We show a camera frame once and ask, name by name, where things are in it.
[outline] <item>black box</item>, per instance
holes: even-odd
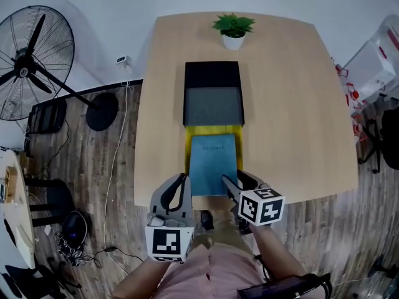
[[[238,62],[188,62],[184,126],[244,125]]]

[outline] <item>fan guard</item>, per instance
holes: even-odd
[[[42,29],[32,53],[33,61],[65,83],[75,55],[74,35],[65,17],[53,8],[30,6],[18,10],[0,23],[0,76],[13,71],[25,54],[42,15]],[[34,75],[51,94],[36,87],[23,69],[18,76],[0,85],[0,120],[16,121],[28,117],[32,106],[57,96],[60,87],[42,73]]]

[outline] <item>khaki pants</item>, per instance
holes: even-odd
[[[193,240],[191,250],[203,244],[207,249],[215,243],[226,244],[253,256],[252,250],[240,236],[233,214],[230,211],[211,211],[213,216],[213,230],[208,230],[205,234],[196,235]]]

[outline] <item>standing fan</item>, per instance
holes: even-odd
[[[102,93],[88,101],[65,81],[74,61],[72,29],[58,11],[31,6],[0,23],[0,120],[26,118],[32,106],[54,98],[60,89],[87,104],[88,126],[107,129],[118,113],[118,100]]]

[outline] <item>person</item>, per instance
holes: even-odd
[[[117,285],[112,298],[239,298],[237,290],[264,282],[259,264],[240,236],[230,212],[222,211],[221,216],[203,212],[201,222],[207,233],[195,237],[184,264],[171,265],[147,258]],[[250,228],[264,264],[276,280],[306,274],[271,227]],[[319,287],[301,298],[325,298],[324,290]]]

